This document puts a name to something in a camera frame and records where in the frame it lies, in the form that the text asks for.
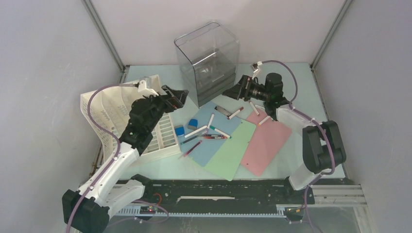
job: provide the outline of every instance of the robotic arm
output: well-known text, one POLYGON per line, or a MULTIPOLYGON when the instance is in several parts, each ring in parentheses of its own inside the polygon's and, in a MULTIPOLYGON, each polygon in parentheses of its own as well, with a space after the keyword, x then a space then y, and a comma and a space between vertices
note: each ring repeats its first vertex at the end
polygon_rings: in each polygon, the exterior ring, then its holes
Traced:
POLYGON ((335 166, 345 162, 346 153, 338 125, 332 120, 318 122, 295 109, 292 103, 283 96, 283 82, 280 74, 269 73, 265 84, 259 84, 256 76, 260 72, 260 65, 262 62, 252 64, 253 76, 243 75, 241 80, 234 87, 224 91, 223 95, 236 100, 248 101, 250 98, 262 100, 268 116, 282 122, 302 136, 304 163, 286 179, 285 186, 290 187, 291 192, 303 190, 321 173, 332 169, 331 156, 327 145, 321 143, 321 140, 325 141, 325 139, 318 125, 326 133, 335 166))
POLYGON ((75 211, 71 225, 83 233, 103 232, 117 211, 142 197, 144 185, 139 181, 129 180, 120 187, 114 185, 148 147, 152 131, 163 114, 182 108, 188 96, 187 90, 173 90, 166 85, 157 93, 148 88, 145 80, 135 86, 144 98, 132 104, 128 125, 120 137, 119 153, 114 151, 85 184, 77 191, 67 190, 62 197, 65 223, 75 211))

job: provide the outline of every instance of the white wall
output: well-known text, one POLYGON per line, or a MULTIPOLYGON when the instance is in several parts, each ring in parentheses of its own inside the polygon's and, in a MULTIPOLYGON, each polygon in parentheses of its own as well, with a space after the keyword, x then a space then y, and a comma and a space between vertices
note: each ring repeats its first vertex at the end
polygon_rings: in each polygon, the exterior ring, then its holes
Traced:
POLYGON ((312 62, 344 0, 94 0, 127 65, 177 64, 173 41, 221 22, 240 41, 240 62, 312 62))
POLYGON ((99 140, 80 94, 119 70, 80 0, 0 3, 1 232, 62 232, 99 140))
POLYGON ((316 73, 381 233, 411 232, 412 1, 354 1, 316 73))

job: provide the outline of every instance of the red pen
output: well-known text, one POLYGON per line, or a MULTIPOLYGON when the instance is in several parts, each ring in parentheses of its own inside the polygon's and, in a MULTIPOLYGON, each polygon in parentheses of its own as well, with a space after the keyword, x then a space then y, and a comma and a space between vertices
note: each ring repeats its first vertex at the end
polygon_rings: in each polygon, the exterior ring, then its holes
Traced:
POLYGON ((184 153, 182 156, 186 157, 190 152, 192 152, 192 150, 194 150, 196 148, 196 146, 200 145, 202 141, 200 140, 198 143, 196 143, 196 145, 194 145, 190 150, 188 150, 188 152, 184 153))

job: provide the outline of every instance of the pink folder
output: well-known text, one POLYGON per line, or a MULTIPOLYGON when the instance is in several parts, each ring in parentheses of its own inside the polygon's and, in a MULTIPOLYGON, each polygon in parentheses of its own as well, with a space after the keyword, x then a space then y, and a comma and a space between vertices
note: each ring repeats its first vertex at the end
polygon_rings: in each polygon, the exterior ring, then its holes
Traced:
POLYGON ((256 176, 263 173, 292 133, 290 128, 271 118, 258 125, 267 116, 264 111, 258 111, 260 116, 252 112, 246 119, 256 124, 256 129, 240 163, 256 176))

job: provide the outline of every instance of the blue paper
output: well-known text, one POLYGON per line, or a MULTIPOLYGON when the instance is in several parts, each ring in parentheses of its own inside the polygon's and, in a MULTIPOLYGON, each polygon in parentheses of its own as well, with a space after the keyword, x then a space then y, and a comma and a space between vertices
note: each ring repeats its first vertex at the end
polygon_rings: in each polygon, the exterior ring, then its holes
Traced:
MULTIPOLYGON (((216 129, 221 130, 228 135, 231 135, 235 129, 240 125, 241 119, 238 117, 234 117, 230 120, 227 117, 218 111, 215 110, 216 104, 213 102, 208 102, 203 105, 200 110, 196 113, 193 117, 198 121, 198 128, 207 125, 209 123, 210 117, 212 113, 214 113, 214 118, 212 121, 212 126, 216 129)), ((187 126, 185 126, 186 134, 192 132, 193 130, 189 130, 187 126)), ((208 134, 220 134, 212 129, 209 129, 208 134)), ((179 137, 179 143, 184 142, 185 140, 189 139, 185 137, 179 137)), ((180 145, 180 150, 185 153, 190 148, 192 148, 196 143, 202 140, 202 143, 198 145, 190 154, 189 157, 192 158, 194 162, 199 164, 200 166, 206 166, 209 160, 215 155, 215 153, 219 150, 219 148, 223 145, 226 140, 231 139, 193 139, 190 142, 187 142, 183 145, 180 145)))

